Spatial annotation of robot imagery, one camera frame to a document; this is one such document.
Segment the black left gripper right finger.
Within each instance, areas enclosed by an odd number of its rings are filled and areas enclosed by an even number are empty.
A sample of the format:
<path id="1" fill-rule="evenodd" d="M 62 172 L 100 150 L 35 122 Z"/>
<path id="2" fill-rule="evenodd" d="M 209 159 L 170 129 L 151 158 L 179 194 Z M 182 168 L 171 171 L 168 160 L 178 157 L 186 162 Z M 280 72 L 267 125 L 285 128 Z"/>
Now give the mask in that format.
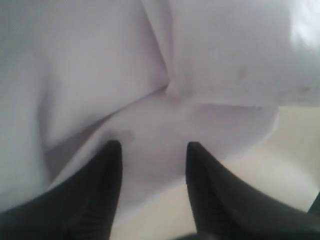
<path id="1" fill-rule="evenodd" d="M 234 175 L 200 143 L 186 151 L 186 185 L 198 240 L 318 240 L 320 198 L 290 207 Z"/>

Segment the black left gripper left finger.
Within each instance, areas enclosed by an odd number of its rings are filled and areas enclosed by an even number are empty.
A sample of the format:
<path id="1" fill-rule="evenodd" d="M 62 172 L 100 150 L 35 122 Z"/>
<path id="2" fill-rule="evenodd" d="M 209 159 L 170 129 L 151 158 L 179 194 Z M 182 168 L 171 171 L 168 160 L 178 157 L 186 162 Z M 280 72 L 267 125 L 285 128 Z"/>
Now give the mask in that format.
<path id="1" fill-rule="evenodd" d="M 0 214 L 2 240 L 108 240 L 123 177 L 122 147 L 111 140 L 65 182 Z"/>

